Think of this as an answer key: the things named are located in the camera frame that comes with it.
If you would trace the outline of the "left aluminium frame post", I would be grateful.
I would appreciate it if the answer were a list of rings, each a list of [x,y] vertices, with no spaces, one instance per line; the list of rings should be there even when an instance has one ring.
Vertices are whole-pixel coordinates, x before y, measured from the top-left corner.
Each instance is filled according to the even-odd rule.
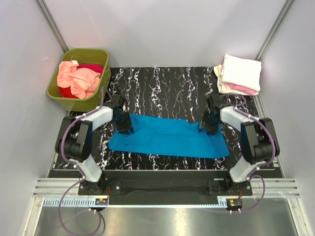
[[[50,30],[52,31],[52,34],[54,35],[57,43],[59,44],[61,50],[66,53],[68,51],[68,46],[55,22],[53,19],[53,16],[46,5],[44,0],[35,0],[37,6],[39,7],[39,10],[41,11],[43,17],[45,18],[45,21],[47,22]]]

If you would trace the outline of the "black marble pattern mat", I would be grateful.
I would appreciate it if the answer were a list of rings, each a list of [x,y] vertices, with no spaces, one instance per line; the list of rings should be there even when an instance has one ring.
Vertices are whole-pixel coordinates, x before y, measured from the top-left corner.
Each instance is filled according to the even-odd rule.
[[[123,95],[132,114],[188,122],[200,121],[208,108],[207,97],[218,92],[210,66],[112,68],[108,91]],[[224,170],[241,157],[240,133],[228,124],[222,125],[222,134],[229,156],[219,159],[111,151],[108,142],[114,131],[114,125],[108,123],[93,134],[92,155],[102,170]]]

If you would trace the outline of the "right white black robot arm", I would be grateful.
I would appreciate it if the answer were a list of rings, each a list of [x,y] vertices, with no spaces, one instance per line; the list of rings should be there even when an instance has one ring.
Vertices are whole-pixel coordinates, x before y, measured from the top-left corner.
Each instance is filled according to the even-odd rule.
[[[199,126],[208,135],[219,133],[222,123],[231,125],[241,133],[241,158],[226,172],[222,181],[210,186],[211,194],[238,195],[254,178],[254,172],[271,164],[280,154],[280,147],[270,118],[258,118],[238,109],[237,105],[223,103],[219,95],[207,98],[209,111],[205,111]]]

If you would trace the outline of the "olive green plastic bin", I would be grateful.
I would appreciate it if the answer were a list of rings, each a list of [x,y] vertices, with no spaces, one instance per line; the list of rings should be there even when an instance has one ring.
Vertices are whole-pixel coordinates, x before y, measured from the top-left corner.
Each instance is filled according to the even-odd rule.
[[[88,112],[100,104],[110,78],[106,51],[73,49],[63,56],[46,92],[67,111]]]

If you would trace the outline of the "pink folded t shirt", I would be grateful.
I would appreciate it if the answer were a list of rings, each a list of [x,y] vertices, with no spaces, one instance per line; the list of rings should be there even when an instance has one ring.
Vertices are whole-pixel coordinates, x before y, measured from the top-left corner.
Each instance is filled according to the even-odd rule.
[[[225,89],[226,93],[251,95],[251,96],[258,94],[257,91],[244,87],[244,86],[240,86],[240,85],[224,83],[222,86]]]

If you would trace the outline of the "right aluminium frame post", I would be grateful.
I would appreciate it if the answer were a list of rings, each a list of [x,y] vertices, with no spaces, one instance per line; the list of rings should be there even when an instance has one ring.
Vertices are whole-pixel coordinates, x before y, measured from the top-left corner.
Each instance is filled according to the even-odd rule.
[[[273,39],[275,38],[277,32],[279,31],[281,25],[283,24],[286,16],[290,12],[291,8],[293,7],[295,0],[286,0],[279,11],[274,23],[272,24],[265,40],[263,41],[255,60],[261,61],[264,55],[267,53],[268,48],[272,44]]]

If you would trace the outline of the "aluminium frame post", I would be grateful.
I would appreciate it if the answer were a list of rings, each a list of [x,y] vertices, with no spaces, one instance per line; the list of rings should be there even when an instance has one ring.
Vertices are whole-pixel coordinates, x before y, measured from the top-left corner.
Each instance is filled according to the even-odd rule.
[[[46,5],[44,0],[35,0],[37,6],[39,7],[39,10],[41,11],[43,17],[45,18],[45,21],[47,22],[50,30],[52,31],[52,34],[54,35],[57,43],[59,44],[61,50],[66,53],[68,51],[68,46],[55,22],[53,19],[53,16]]]
[[[295,0],[286,0],[279,11],[274,23],[272,24],[265,40],[263,41],[255,60],[261,61],[264,55],[267,53],[268,48],[272,44],[273,39],[275,38],[277,32],[279,31],[281,25],[283,24],[286,16],[290,12],[291,8],[293,7]]]

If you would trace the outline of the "cream folded t shirt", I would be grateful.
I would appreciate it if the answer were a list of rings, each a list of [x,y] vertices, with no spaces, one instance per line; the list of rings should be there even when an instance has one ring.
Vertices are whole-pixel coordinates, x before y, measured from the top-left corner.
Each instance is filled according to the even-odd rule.
[[[222,64],[219,64],[219,65],[215,66],[213,68],[213,71],[214,71],[214,74],[217,77],[218,91],[219,91],[219,93],[224,94],[225,93],[225,87],[224,87],[224,85],[222,84],[222,81],[221,81]]]

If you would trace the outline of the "blue t shirt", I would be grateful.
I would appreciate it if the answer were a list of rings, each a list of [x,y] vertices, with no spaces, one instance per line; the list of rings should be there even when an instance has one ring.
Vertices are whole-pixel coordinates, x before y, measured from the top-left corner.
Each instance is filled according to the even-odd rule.
[[[110,150],[210,159],[229,156],[221,128],[216,134],[208,134],[199,130],[199,122],[137,114],[130,118],[134,132],[116,131],[108,143]]]

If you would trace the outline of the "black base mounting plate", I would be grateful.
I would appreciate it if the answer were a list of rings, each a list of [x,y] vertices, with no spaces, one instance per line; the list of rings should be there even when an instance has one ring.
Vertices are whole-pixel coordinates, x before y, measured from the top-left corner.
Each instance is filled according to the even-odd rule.
[[[252,195],[250,183],[238,195],[211,194],[209,187],[222,181],[227,171],[225,170],[186,170],[186,171],[105,171],[106,184],[109,190],[101,194],[92,194],[79,185],[79,195],[101,196],[123,199],[157,196],[160,198],[186,198],[190,196],[229,196],[244,197]]]

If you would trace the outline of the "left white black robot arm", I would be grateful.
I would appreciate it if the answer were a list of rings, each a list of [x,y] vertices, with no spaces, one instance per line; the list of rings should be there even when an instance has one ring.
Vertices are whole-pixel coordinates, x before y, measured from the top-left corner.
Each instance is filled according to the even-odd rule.
[[[114,94],[109,102],[102,102],[94,110],[78,117],[66,116],[62,120],[55,151],[79,171],[83,179],[81,186],[92,194],[100,195],[109,190],[105,173],[92,157],[93,132],[114,122],[119,134],[132,134],[134,130],[125,103],[123,96]]]

